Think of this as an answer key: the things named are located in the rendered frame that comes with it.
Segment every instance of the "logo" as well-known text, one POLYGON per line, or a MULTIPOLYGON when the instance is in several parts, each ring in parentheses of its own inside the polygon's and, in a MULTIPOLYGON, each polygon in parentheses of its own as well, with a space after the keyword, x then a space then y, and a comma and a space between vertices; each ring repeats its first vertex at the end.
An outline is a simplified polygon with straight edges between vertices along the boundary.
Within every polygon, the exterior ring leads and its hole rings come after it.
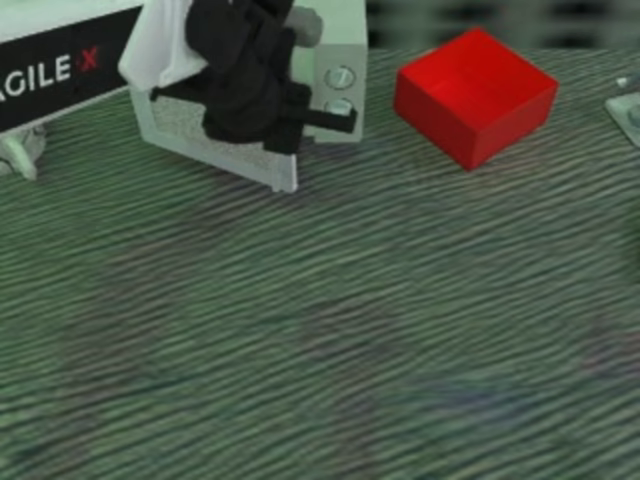
MULTIPOLYGON (((80 52, 75 61, 77 70, 86 73, 98 68, 97 56, 97 46, 80 52)), ((71 55, 60 55, 50 62, 40 62, 23 70, 10 72, 0 79, 0 103, 69 81, 72 75, 71 66, 71 55)))

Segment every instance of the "black banner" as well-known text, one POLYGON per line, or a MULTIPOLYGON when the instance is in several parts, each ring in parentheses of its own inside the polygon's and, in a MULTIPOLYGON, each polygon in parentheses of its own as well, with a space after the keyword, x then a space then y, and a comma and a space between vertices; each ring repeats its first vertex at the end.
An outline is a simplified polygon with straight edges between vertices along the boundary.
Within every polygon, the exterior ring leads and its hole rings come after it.
POLYGON ((118 62, 140 10, 0 44, 0 132, 125 86, 118 62))

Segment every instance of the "red cube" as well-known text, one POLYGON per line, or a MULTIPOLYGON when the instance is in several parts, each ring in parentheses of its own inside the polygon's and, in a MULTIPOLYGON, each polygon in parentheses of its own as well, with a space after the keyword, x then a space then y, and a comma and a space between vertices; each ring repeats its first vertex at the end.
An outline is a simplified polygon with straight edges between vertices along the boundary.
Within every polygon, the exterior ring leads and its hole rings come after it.
POLYGON ((394 109, 466 170, 542 125, 558 82, 480 28, 398 71, 394 109))

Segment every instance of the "green surface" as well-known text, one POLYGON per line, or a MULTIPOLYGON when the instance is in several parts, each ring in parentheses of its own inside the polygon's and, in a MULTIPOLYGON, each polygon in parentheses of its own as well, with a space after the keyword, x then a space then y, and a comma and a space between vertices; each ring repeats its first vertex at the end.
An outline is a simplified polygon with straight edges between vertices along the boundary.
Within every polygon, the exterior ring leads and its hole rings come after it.
POLYGON ((527 52, 547 126, 464 173, 392 112, 291 196, 145 145, 126 97, 0 190, 0 479, 640 478, 640 55, 527 52))

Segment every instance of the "red x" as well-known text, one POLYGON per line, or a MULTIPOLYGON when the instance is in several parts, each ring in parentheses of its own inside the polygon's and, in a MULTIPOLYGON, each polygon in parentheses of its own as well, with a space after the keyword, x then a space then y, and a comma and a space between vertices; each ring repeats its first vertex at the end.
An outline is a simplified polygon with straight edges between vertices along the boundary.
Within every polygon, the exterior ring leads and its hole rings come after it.
POLYGON ((92 47, 91 49, 82 51, 82 58, 78 58, 78 66, 81 72, 98 68, 98 62, 96 61, 97 54, 98 47, 92 47))

